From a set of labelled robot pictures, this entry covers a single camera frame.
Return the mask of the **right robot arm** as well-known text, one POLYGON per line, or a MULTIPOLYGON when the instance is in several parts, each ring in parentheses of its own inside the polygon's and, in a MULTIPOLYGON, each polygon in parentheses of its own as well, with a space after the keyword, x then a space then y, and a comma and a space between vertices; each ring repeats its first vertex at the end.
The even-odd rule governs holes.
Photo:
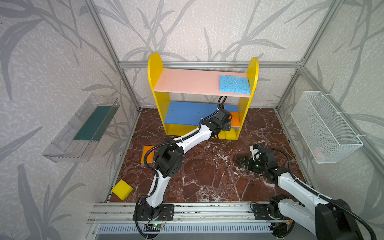
POLYGON ((250 157, 236 159, 237 165, 266 177, 294 197, 290 199, 286 195, 278 195, 271 198, 268 214, 272 219, 287 217, 318 240, 362 240, 364 237, 359 224, 367 229, 372 240, 377 239, 372 227, 353 213, 345 201, 333 200, 305 184, 292 173, 291 166, 279 166, 275 156, 277 149, 252 145, 250 151, 250 157))

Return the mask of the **blue sponge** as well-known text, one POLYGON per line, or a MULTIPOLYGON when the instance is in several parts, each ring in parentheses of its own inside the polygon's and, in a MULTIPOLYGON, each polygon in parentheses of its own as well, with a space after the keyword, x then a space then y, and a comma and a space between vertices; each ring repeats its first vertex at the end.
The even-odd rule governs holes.
POLYGON ((251 89, 248 78, 234 77, 235 79, 235 92, 238 94, 250 94, 251 89))
POLYGON ((234 76, 220 75, 220 91, 235 93, 236 87, 233 85, 234 80, 234 76))

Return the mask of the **controller board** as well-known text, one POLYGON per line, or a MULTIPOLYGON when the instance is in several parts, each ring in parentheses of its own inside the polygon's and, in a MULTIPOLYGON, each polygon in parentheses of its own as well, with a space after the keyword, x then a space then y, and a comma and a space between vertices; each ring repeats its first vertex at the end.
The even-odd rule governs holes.
POLYGON ((286 223, 270 226, 272 235, 277 239, 283 239, 291 233, 293 225, 287 225, 286 223))
POLYGON ((166 222, 144 224, 145 232, 160 232, 166 226, 166 222))

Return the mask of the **left controller board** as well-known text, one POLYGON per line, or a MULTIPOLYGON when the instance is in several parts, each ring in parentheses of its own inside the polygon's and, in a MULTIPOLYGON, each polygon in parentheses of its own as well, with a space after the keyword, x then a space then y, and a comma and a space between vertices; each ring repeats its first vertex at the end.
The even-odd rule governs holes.
POLYGON ((145 232, 160 232, 166 226, 166 222, 144 224, 145 232))

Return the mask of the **yellow orange sponge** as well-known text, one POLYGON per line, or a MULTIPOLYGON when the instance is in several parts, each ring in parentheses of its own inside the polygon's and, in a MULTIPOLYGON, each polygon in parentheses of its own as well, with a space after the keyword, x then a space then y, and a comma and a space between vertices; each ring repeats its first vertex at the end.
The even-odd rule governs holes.
POLYGON ((231 119, 231 128, 233 129, 239 129, 240 128, 240 117, 239 113, 237 112, 231 112, 232 119, 231 119))

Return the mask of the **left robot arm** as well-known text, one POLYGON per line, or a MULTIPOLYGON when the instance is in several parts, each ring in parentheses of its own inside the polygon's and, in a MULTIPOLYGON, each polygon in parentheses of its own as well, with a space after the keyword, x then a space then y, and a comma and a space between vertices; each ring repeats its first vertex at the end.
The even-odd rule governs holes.
POLYGON ((151 221, 160 215, 168 184, 181 170, 183 157, 189 150, 231 129, 233 115, 225 109, 226 99, 221 96, 215 112, 202 118, 195 130, 175 139, 166 138, 162 144, 152 147, 145 154, 144 165, 155 175, 149 193, 138 197, 134 212, 136 222, 151 221))

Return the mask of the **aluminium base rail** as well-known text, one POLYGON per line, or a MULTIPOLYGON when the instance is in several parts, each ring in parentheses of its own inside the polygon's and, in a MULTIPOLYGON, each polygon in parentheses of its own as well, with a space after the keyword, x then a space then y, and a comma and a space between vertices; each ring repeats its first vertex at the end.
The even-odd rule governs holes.
POLYGON ((161 234, 272 233, 270 226, 290 219, 272 219, 268 206, 266 202, 257 203, 252 210, 246 202, 168 203, 162 205, 156 219, 136 222, 134 203, 96 204, 82 239, 94 240, 97 234, 138 234, 152 239, 161 234), (144 231, 144 224, 160 222, 166 222, 160 232, 144 231))

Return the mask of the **clear plastic wall bin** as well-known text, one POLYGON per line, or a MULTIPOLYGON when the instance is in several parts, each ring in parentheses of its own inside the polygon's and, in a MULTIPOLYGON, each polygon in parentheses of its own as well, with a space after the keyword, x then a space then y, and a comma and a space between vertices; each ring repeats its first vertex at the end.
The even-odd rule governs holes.
POLYGON ((119 107, 117 97, 90 94, 43 156, 54 163, 88 162, 119 107))

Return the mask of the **yellow shelf unit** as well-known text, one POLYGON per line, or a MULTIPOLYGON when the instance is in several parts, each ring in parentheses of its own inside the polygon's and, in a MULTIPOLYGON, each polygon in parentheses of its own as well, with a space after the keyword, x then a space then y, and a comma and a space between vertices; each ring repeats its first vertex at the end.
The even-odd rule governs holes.
POLYGON ((219 139, 237 140, 245 122, 259 76, 259 59, 251 58, 246 73, 181 70, 164 68, 161 56, 151 54, 148 60, 148 80, 166 135, 182 136, 198 127, 201 118, 211 114, 215 104, 172 101, 170 94, 192 94, 238 97, 236 106, 227 106, 237 112, 240 128, 219 133, 219 139), (248 78, 251 93, 238 94, 220 91, 220 75, 248 78))

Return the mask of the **right controller board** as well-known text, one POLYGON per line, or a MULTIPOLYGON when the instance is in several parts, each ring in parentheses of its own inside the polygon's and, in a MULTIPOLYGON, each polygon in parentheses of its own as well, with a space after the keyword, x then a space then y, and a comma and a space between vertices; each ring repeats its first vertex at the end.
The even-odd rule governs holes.
POLYGON ((286 223, 270 226, 272 235, 277 239, 283 239, 291 233, 293 225, 287 225, 286 223))

